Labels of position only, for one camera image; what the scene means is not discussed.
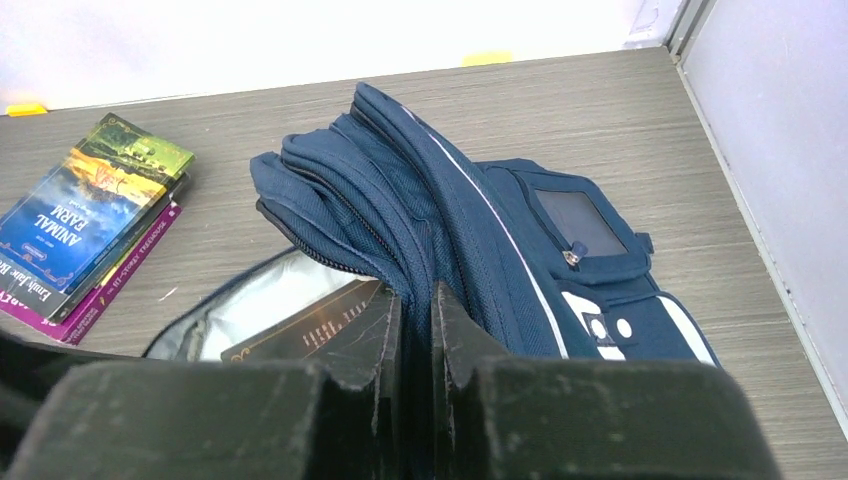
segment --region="book title text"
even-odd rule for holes
[[[72,247],[82,240],[80,233],[88,226],[88,220],[67,207],[57,205],[50,215],[38,215],[35,226]]]
[[[23,293],[23,289],[25,289],[27,293],[36,295],[36,298],[42,302],[46,302],[50,298],[50,290],[41,285],[36,278],[33,278],[25,270],[18,269],[15,265],[0,260],[0,277],[5,276],[11,276],[15,284],[17,284],[9,285],[9,290],[12,292],[20,288],[22,290],[18,293]]]

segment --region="zipper pull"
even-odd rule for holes
[[[562,252],[562,256],[565,257],[566,263],[572,267],[576,267],[587,253],[589,253],[589,247],[582,242],[574,242],[571,244],[571,250]]]

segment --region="yellow sticky note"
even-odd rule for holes
[[[512,61],[512,52],[483,52],[468,55],[462,59],[463,67],[476,67],[478,65],[492,65],[495,63],[509,63]]]
[[[10,117],[25,117],[27,115],[41,115],[44,113],[47,113],[47,109],[37,103],[23,103],[6,107],[6,115]]]

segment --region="wood grain surface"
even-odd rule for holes
[[[652,234],[657,281],[687,306],[747,392],[786,477],[848,478],[848,443],[667,52],[370,81],[472,159],[531,158],[594,179],[635,230]],[[197,154],[184,213],[81,347],[137,355],[215,287],[285,248],[254,210],[248,160],[278,150],[285,134],[327,126],[348,108],[353,87],[342,81],[0,118],[2,210],[107,111]],[[11,318],[0,326],[41,341]]]

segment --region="white snap button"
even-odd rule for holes
[[[623,318],[619,318],[618,322],[615,323],[615,326],[618,328],[618,333],[621,334],[624,338],[630,338],[633,335],[633,328],[630,327],[630,322]]]
[[[604,324],[601,323],[600,320],[592,320],[592,333],[601,340],[607,338],[607,330],[604,328]]]

